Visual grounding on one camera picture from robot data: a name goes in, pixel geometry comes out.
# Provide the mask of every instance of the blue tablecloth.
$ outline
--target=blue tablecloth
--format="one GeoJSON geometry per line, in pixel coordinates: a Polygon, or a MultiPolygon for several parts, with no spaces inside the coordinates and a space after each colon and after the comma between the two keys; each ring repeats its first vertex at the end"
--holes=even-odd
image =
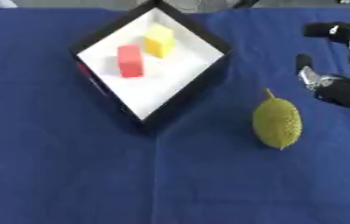
{"type": "Polygon", "coordinates": [[[350,224],[350,109],[312,98],[298,53],[350,76],[349,51],[304,23],[350,9],[194,16],[235,50],[227,79],[158,136],[122,122],[68,51],[116,19],[99,9],[0,10],[0,224],[350,224]],[[263,89],[304,122],[285,151],[250,128],[263,89]]]}

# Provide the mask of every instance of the green durian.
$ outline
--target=green durian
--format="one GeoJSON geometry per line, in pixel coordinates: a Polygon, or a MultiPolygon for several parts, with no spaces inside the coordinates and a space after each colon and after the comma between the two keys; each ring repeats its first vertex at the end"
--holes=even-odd
{"type": "Polygon", "coordinates": [[[253,129],[263,143],[282,150],[298,140],[302,120],[292,103],[275,98],[268,89],[265,94],[267,99],[254,111],[253,129]]]}

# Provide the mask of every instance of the durian stem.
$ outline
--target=durian stem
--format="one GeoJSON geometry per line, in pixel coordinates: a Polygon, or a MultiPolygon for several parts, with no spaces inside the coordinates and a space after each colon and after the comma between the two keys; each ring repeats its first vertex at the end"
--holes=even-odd
{"type": "Polygon", "coordinates": [[[270,92],[270,89],[265,88],[265,94],[268,98],[275,98],[275,96],[270,92]]]}

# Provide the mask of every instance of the red cube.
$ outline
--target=red cube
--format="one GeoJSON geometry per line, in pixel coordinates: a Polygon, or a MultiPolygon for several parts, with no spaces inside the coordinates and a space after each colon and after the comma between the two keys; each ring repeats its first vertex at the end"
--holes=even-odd
{"type": "Polygon", "coordinates": [[[140,77],[144,75],[143,60],[138,45],[118,47],[118,66],[122,77],[140,77]]]}

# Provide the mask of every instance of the foam block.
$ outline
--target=foam block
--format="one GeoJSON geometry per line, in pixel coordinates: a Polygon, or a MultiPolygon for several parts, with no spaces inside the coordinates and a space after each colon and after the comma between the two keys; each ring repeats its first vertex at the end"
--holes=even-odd
{"type": "Polygon", "coordinates": [[[158,58],[164,58],[174,47],[175,39],[173,30],[154,24],[144,35],[145,51],[158,58]]]}
{"type": "Polygon", "coordinates": [[[122,77],[140,77],[144,75],[144,66],[138,45],[118,47],[118,66],[122,77]]]}

